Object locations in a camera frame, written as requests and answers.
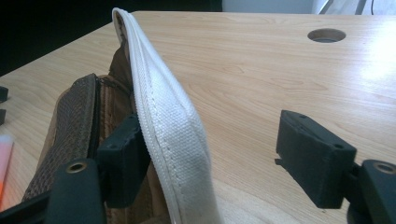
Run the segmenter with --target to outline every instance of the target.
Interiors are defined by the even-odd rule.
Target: brown bag
[[[132,113],[134,94],[131,67],[119,48],[107,76],[90,74],[78,79],[59,98],[37,170],[23,201],[51,189],[60,165],[92,158],[98,146]],[[169,223],[163,191],[152,166],[134,203],[125,209],[107,209],[107,223]]]

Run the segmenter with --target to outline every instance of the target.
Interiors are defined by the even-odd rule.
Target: dark background
[[[111,10],[221,11],[221,0],[9,0],[0,6],[0,76],[112,21]]]

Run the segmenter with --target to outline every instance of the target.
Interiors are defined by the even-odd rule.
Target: round hole
[[[381,171],[382,173],[388,174],[388,175],[396,175],[396,168],[392,165],[388,165],[384,162],[376,162],[374,163],[374,167]]]
[[[346,33],[335,29],[318,29],[309,32],[308,38],[319,43],[333,43],[343,40]]]
[[[335,146],[336,148],[344,148],[343,145],[340,145],[340,144],[334,144],[334,146]]]
[[[75,162],[67,167],[66,172],[74,174],[83,171],[86,167],[87,163],[85,162]]]

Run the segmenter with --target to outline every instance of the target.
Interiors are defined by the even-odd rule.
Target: wooden table
[[[356,162],[396,163],[396,17],[136,12],[194,102],[207,131],[225,219],[346,223],[317,209],[276,166],[281,109],[306,114],[358,149]],[[307,38],[319,28],[340,42]],[[57,97],[78,77],[106,74],[119,47],[112,24],[0,78],[9,88],[0,133],[15,138],[4,210],[32,178]]]

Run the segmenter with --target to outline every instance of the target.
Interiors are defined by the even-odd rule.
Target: black plastic part
[[[346,222],[348,224],[373,224],[370,214],[362,213],[351,205],[347,209]]]
[[[0,125],[4,124],[4,121],[6,121],[6,113],[7,111],[5,109],[0,109]]]
[[[396,165],[384,161],[364,161],[359,181],[373,222],[396,223]]]
[[[96,162],[71,161],[55,173],[46,224],[106,223]]]
[[[353,207],[353,210],[351,210],[353,211],[352,214],[360,213],[361,217],[367,217],[369,216],[369,210],[361,192],[360,172],[361,167],[355,163],[349,173],[344,173],[341,182],[341,191],[344,197],[350,202],[350,207]]]
[[[352,170],[356,148],[311,118],[282,110],[276,152],[282,165],[318,208],[340,208],[344,173]]]
[[[0,103],[6,101],[8,98],[8,89],[0,86]]]
[[[124,208],[132,204],[150,162],[136,114],[127,117],[99,146],[97,161],[110,182],[106,205]]]
[[[33,199],[20,203],[0,213],[2,224],[37,224],[44,223],[50,191],[40,194]]]

